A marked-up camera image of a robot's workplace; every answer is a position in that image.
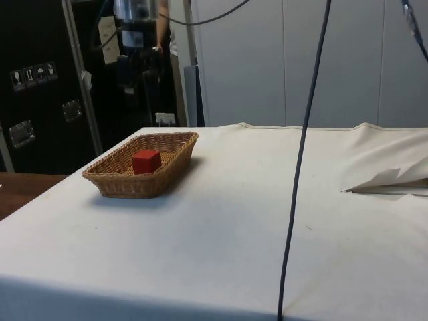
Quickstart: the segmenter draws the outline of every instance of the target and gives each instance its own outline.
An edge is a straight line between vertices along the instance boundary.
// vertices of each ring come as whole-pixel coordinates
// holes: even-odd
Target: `wooden surface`
[[[0,221],[65,178],[62,175],[0,173]]]

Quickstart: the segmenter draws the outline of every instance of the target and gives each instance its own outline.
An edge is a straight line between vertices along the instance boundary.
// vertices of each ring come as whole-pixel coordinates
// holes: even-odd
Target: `white wall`
[[[193,19],[241,0],[193,0]],[[428,2],[411,0],[428,41]],[[301,124],[325,1],[252,0],[195,28],[207,125]],[[312,126],[428,126],[428,64],[400,0],[333,0]]]

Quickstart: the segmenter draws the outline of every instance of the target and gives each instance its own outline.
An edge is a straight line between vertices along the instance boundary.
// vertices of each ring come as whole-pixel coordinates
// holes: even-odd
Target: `label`
[[[37,80],[35,79],[35,72],[33,67],[24,68],[23,73],[27,88],[34,87],[37,85]]]
[[[98,25],[98,31],[100,32],[101,43],[106,43],[108,38],[116,32],[116,23],[114,17],[103,17]],[[111,42],[102,48],[104,54],[104,62],[106,65],[117,62],[118,56],[120,55],[118,36],[116,35]]]
[[[142,32],[122,31],[122,43],[124,47],[144,48],[144,38]]]
[[[15,70],[11,72],[11,79],[13,90],[15,90],[16,92],[24,90],[26,88],[22,70]]]
[[[37,78],[38,84],[44,84],[47,82],[47,72],[45,64],[36,65],[35,69],[35,77]]]
[[[46,73],[48,80],[57,80],[58,75],[56,73],[56,67],[54,62],[47,62],[46,63]]]

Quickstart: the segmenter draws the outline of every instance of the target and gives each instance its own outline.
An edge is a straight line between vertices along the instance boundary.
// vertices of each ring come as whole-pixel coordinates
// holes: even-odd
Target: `wicker basket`
[[[194,132],[139,136],[87,168],[82,175],[105,197],[157,197],[187,167],[197,139]],[[132,156],[144,149],[159,151],[162,165],[154,173],[134,175]]]

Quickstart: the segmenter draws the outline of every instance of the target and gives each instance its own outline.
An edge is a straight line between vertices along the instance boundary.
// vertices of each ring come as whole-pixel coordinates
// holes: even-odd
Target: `black case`
[[[15,171],[70,174],[92,160],[95,150],[62,2],[3,1],[0,24],[3,50],[0,123]],[[47,65],[51,62],[54,63],[52,74]],[[38,72],[43,66],[44,73]],[[15,91],[14,72],[21,70],[22,77],[26,77],[24,68],[28,67],[33,68],[33,76],[41,76],[39,82],[30,81],[27,88]],[[77,112],[72,109],[67,121],[62,106],[71,101],[80,102],[81,114],[72,117]],[[16,148],[9,129],[28,120],[35,139]]]

